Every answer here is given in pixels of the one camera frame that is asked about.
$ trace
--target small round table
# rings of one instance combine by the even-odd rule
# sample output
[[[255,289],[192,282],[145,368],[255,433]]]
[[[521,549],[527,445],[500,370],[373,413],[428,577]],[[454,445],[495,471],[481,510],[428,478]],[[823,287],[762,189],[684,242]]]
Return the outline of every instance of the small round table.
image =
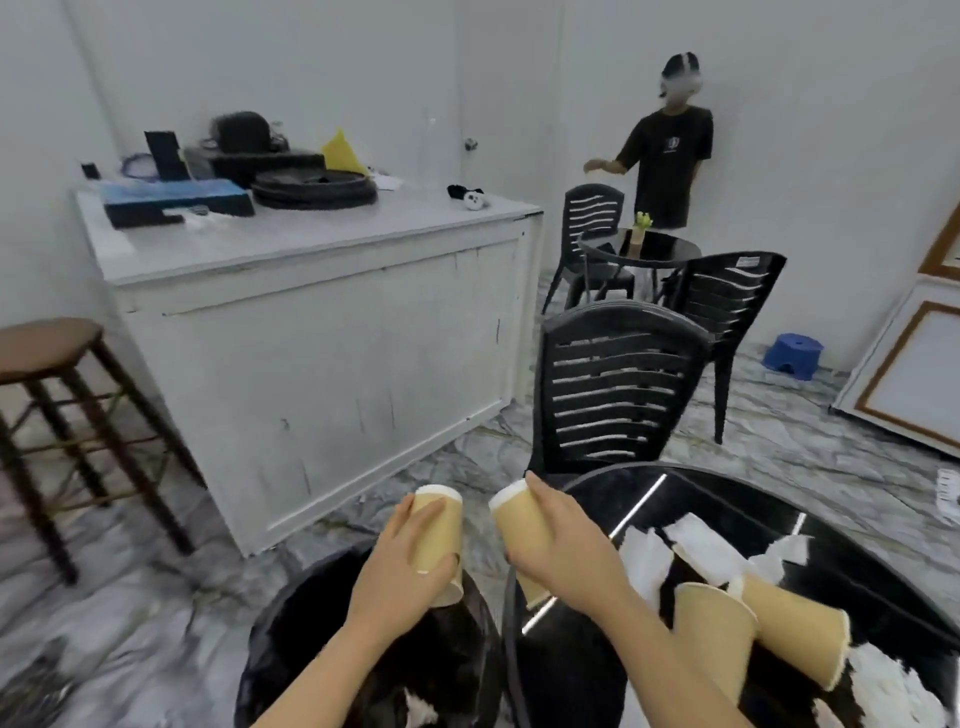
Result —
[[[806,566],[784,564],[781,585],[847,610],[854,645],[869,642],[903,660],[917,670],[948,716],[955,715],[960,631],[899,574],[815,516],[743,480],[662,463],[614,465],[577,478],[565,490],[605,533],[623,524],[614,538],[618,546],[627,525],[641,531],[663,528],[686,513],[695,513],[745,556],[762,553],[789,533],[809,536]],[[674,588],[695,580],[702,581],[674,559],[660,591],[660,616],[668,625]],[[626,672],[589,619],[561,602],[542,614],[528,612],[511,571],[502,632],[517,728],[617,728]],[[740,710],[756,728],[813,728],[814,697],[825,699],[845,725],[859,725],[849,675],[833,692],[822,694],[794,668],[755,645]]]
[[[655,303],[660,295],[658,291],[657,271],[662,269],[676,269],[693,258],[702,257],[700,248],[689,240],[684,240],[668,232],[647,231],[640,246],[639,255],[632,255],[630,243],[634,231],[631,228],[621,228],[609,235],[583,236],[579,240],[580,249],[586,258],[587,267],[590,264],[615,265],[619,273],[624,268],[646,268],[653,275],[653,299]],[[607,292],[606,284],[597,293],[602,296]]]

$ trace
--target cabinet door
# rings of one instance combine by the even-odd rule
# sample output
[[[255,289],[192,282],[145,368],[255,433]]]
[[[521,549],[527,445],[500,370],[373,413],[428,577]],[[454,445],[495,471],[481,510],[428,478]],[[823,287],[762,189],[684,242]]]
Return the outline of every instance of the cabinet door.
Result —
[[[918,281],[837,406],[960,454],[960,286]]]

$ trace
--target black trash bag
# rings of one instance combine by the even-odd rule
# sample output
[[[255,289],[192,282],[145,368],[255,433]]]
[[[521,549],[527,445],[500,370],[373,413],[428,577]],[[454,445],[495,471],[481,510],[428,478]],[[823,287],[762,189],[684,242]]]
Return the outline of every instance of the black trash bag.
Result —
[[[373,542],[339,551],[305,570],[253,625],[240,678],[235,728],[250,728],[317,656],[347,618],[350,592]],[[440,728],[492,728],[505,661],[496,623],[466,571],[464,598],[429,610],[373,668],[345,728],[404,728],[404,689],[439,715]]]

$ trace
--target countertop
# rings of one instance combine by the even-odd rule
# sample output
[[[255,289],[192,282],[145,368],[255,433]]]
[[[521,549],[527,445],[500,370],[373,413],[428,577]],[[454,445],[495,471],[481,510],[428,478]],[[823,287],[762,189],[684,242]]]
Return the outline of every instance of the countertop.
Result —
[[[189,231],[185,225],[118,231],[98,195],[76,193],[93,253],[110,285],[121,286],[214,271],[260,260],[304,255],[539,214],[540,208],[489,196],[492,204],[471,211],[442,191],[381,191],[375,205],[342,210],[278,210],[256,207],[250,218]]]

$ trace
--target paper cup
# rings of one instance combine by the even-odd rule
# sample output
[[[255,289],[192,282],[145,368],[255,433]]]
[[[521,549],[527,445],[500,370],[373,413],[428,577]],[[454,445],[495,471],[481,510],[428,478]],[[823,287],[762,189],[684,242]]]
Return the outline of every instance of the paper cup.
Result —
[[[673,633],[680,649],[733,705],[740,702],[757,631],[756,616],[739,599],[707,584],[677,587]]]
[[[760,643],[827,692],[840,682],[850,650],[850,617],[795,595],[752,574],[738,576],[727,591],[760,622]]]
[[[540,504],[525,480],[508,485],[491,498],[490,512],[508,551],[514,548],[542,548],[549,546],[553,540]],[[550,596],[544,587],[519,571],[516,581],[527,597],[528,609],[536,607]]]
[[[446,507],[420,536],[410,559],[410,566],[418,573],[429,573],[448,553],[460,555],[464,546],[464,500],[452,488],[445,485],[424,485],[414,493],[413,513],[426,507],[437,498],[446,498]],[[434,599],[431,607],[448,607],[464,597],[464,571],[457,567],[450,583]]]

